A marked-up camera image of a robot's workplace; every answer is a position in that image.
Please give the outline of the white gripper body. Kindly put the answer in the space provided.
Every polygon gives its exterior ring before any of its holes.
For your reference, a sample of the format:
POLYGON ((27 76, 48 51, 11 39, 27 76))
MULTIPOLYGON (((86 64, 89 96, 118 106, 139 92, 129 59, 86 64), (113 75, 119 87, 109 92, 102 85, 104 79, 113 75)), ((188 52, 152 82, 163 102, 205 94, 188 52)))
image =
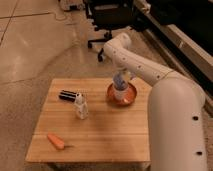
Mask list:
POLYGON ((127 71, 119 70, 113 77, 113 84, 117 90, 125 90, 128 85, 127 71))

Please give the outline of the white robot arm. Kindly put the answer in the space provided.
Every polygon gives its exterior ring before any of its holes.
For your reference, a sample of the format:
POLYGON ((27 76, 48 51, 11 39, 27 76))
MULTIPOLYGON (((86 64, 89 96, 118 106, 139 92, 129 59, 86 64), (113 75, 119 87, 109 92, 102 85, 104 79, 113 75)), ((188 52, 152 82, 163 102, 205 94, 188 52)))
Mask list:
POLYGON ((208 171, 202 109, 205 92, 179 72, 129 50, 120 33, 104 44, 117 66, 115 90, 124 94, 132 75, 151 86, 148 96, 150 171, 208 171))

